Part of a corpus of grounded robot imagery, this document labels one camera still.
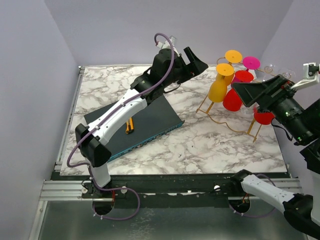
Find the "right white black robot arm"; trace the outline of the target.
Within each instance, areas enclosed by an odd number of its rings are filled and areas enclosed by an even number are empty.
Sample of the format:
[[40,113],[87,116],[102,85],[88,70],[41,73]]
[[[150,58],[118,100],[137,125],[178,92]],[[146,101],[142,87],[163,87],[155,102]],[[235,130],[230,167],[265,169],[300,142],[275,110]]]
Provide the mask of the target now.
[[294,83],[282,75],[264,82],[233,82],[231,84],[246,107],[258,104],[258,109],[271,112],[276,120],[303,146],[300,154],[312,174],[313,195],[284,191],[247,170],[231,178],[230,191],[241,196],[254,195],[283,213],[296,230],[320,238],[320,102],[303,109],[293,98]]

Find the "red plastic wine glass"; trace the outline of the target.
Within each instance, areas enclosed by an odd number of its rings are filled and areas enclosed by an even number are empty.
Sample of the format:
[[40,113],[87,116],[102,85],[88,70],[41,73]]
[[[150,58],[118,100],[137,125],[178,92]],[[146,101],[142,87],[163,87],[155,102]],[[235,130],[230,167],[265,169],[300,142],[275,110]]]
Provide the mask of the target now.
[[[254,76],[248,70],[238,70],[235,73],[234,79],[232,80],[233,83],[249,83],[254,79]],[[228,91],[226,94],[222,105],[225,109],[231,112],[237,112],[240,110],[243,102],[233,89],[233,87]]]

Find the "yellow plastic wine glass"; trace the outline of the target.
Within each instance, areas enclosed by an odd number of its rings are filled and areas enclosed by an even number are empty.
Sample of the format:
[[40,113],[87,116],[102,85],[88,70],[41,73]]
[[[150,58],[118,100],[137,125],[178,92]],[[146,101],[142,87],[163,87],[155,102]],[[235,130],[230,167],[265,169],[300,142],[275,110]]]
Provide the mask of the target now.
[[212,102],[220,103],[227,94],[228,85],[233,80],[235,70],[229,63],[219,63],[216,71],[215,81],[211,84],[207,96]]

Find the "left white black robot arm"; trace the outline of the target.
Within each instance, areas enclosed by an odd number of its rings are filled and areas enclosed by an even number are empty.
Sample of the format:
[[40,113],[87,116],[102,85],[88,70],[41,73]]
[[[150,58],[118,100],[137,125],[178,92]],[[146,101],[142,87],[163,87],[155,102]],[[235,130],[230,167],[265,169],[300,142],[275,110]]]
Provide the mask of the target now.
[[76,147],[86,159],[90,175],[95,180],[93,191],[99,197],[107,197],[111,191],[107,162],[112,153],[106,148],[106,144],[117,130],[129,118],[161,97],[169,85],[181,85],[209,67],[189,47],[184,49],[184,53],[189,63],[185,63],[183,57],[170,48],[161,49],[154,57],[151,67],[133,81],[118,102],[87,126],[80,123],[75,128]]

